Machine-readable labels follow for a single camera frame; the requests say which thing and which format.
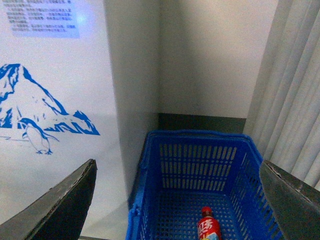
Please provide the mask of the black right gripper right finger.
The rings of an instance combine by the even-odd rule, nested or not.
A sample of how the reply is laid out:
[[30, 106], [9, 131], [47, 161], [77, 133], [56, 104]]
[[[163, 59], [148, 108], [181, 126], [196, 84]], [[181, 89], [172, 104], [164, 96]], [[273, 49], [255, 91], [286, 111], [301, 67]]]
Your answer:
[[259, 167], [263, 192], [286, 240], [320, 238], [320, 192], [270, 161]]

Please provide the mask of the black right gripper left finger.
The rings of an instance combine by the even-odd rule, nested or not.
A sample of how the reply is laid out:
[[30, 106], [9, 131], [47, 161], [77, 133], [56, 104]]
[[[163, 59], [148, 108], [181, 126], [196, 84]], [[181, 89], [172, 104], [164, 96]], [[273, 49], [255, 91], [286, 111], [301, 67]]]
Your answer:
[[2, 240], [77, 240], [95, 190], [97, 163], [89, 159], [27, 208], [0, 225]]

